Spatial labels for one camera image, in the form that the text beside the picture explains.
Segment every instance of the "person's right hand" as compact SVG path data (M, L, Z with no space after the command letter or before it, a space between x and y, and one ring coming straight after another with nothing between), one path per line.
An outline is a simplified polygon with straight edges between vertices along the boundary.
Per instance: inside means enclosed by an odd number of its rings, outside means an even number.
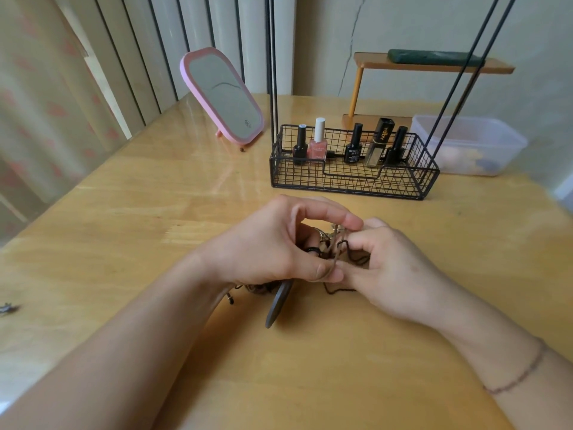
M394 317L435 327L440 312L459 288L402 232L379 218L346 236L353 251L370 253L368 269L337 262L342 284L352 287Z

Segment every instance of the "translucent plastic box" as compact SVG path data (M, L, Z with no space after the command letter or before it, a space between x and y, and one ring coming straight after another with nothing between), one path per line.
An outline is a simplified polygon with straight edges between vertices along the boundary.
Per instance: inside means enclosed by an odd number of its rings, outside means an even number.
M411 132L426 142L437 116L412 118ZM427 148L435 151L450 118L443 117ZM444 173L462 175L498 175L519 152L527 146L527 139L498 119L487 117L455 118L448 136L435 158Z

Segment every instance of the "curtain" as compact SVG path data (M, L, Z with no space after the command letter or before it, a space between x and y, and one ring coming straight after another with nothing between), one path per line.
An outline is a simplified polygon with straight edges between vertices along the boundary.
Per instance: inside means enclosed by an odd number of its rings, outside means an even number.
M84 55L54 0L0 0L0 246L127 141Z

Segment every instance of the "hand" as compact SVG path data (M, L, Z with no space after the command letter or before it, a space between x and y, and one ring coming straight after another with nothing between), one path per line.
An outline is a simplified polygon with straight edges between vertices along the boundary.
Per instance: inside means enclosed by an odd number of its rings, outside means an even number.
M351 231L363 227L362 219L336 202L281 195L197 251L225 284L317 280L328 272L333 261L300 249L318 246L320 241L315 229L301 223L305 218L325 220ZM340 282L342 278L342 270L334 268L324 280Z
M379 218L364 221L364 229L346 237L353 251L370 253L369 268L339 261L342 281L369 301L398 318L435 327L441 308L458 288L402 232Z

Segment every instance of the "forearm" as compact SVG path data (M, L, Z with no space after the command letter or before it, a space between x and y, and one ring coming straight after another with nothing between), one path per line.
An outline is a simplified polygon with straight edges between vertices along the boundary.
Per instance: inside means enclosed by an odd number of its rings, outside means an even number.
M435 324L489 389L516 381L540 354L537 338L462 288L452 292ZM522 382L494 399L518 430L569 428L573 365L548 349Z
M199 256L191 253L65 357L0 417L1 427L149 428L225 294Z

